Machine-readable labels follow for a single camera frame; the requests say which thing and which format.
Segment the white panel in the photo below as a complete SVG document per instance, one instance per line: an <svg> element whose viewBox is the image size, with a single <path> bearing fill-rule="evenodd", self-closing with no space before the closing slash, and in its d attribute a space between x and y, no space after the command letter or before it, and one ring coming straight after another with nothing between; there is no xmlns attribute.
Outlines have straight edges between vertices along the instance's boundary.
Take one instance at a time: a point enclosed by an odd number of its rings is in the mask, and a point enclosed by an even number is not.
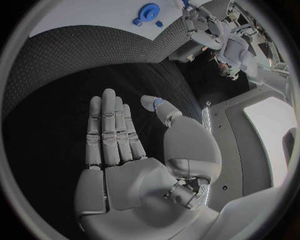
<svg viewBox="0 0 300 240"><path fill-rule="evenodd" d="M297 127L293 108L282 100L269 97L245 107L245 115L254 126L269 160L274 187L280 186L287 174L283 137Z"/></svg>
<svg viewBox="0 0 300 240"><path fill-rule="evenodd" d="M210 0L200 0L202 4ZM145 4L160 7L158 17L138 27L133 19ZM182 15L182 0L62 0L32 30L30 37L47 30L76 25L104 26L131 32L154 40ZM163 27L157 27L161 21Z"/></svg>

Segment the white surface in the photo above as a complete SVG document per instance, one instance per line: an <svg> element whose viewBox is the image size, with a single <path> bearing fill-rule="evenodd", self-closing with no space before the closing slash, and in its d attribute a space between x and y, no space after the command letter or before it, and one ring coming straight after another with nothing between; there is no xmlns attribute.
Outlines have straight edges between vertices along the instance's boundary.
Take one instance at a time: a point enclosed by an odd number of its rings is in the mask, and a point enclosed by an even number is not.
<svg viewBox="0 0 300 240"><path fill-rule="evenodd" d="M275 97L244 108L244 113L254 126L269 160L272 183L280 186L288 171L283 149L283 137L297 127L293 108Z"/></svg>
<svg viewBox="0 0 300 240"><path fill-rule="evenodd" d="M200 0L202 4L210 0ZM160 12L154 20L138 27L133 20L145 4L154 3ZM131 32L154 40L165 28L182 15L182 0L62 0L32 30L29 37L66 26L104 26ZM155 23L161 21L163 27Z"/></svg>

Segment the blue part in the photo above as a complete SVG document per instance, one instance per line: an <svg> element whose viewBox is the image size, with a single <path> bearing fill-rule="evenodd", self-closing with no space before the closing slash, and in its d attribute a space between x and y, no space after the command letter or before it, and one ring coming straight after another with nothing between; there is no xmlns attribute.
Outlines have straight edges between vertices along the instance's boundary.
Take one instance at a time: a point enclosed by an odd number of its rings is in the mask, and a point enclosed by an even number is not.
<svg viewBox="0 0 300 240"><path fill-rule="evenodd" d="M148 3L141 7L138 17L142 22L150 22L160 13L160 7L155 3Z"/></svg>
<svg viewBox="0 0 300 240"><path fill-rule="evenodd" d="M189 5L189 0L182 0L183 1L183 4L184 4L184 7L185 8L188 8L190 5Z"/></svg>
<svg viewBox="0 0 300 240"><path fill-rule="evenodd" d="M139 18L134 19L132 22L134 25L136 25L138 27L142 26L142 21Z"/></svg>
<svg viewBox="0 0 300 240"><path fill-rule="evenodd" d="M157 21L156 23L156 26L158 26L159 28L162 28L164 25L161 21Z"/></svg>
<svg viewBox="0 0 300 240"><path fill-rule="evenodd" d="M153 102L153 111L156 110L156 106L160 105L164 102L165 100L163 100L162 98L156 98Z"/></svg>

